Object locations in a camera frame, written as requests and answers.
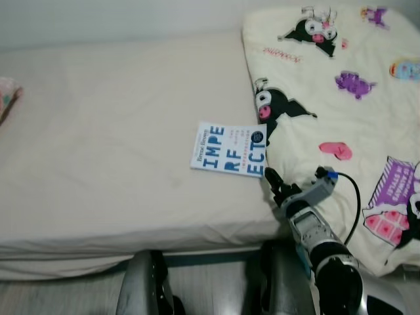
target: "purple character print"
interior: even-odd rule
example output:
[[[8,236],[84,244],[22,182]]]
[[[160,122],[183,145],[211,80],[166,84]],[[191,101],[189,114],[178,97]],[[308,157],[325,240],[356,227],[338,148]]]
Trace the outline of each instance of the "purple character print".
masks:
[[[384,7],[377,7],[376,10],[373,8],[363,8],[360,12],[360,15],[362,15],[362,19],[367,20],[371,23],[374,23],[376,26],[384,29],[389,29],[387,25],[382,20],[383,15],[386,13],[388,9]]]
[[[368,94],[376,83],[368,83],[360,79],[357,73],[343,71],[340,76],[335,77],[335,82],[339,89],[346,89],[360,100],[362,95]]]

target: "mattress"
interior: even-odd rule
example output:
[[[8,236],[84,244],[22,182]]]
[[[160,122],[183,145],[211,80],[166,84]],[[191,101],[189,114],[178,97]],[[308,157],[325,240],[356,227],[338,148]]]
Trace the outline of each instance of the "mattress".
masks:
[[[319,165],[350,175],[350,251],[377,275],[420,265],[418,30],[384,7],[283,7],[250,14],[243,40],[268,165],[304,188]],[[318,205],[343,241],[356,208],[345,178]]]
[[[0,279],[78,276],[142,249],[272,238],[258,179],[192,170],[201,120],[257,122],[240,33],[0,54]]]

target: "book cover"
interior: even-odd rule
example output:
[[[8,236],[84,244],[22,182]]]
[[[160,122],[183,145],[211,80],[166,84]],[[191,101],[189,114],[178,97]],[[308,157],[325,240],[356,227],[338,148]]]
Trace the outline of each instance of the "book cover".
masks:
[[[266,165],[266,125],[199,124],[190,166],[262,177]]]

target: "cartoon print blanket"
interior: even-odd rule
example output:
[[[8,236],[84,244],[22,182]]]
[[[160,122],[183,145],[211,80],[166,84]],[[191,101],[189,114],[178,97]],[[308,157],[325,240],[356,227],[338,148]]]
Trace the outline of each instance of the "cartoon print blanket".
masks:
[[[248,15],[243,42],[269,166],[310,185],[350,175],[362,215],[349,249],[377,275],[420,266],[420,33],[383,7],[284,7]],[[343,240],[356,194],[339,178],[318,209]]]

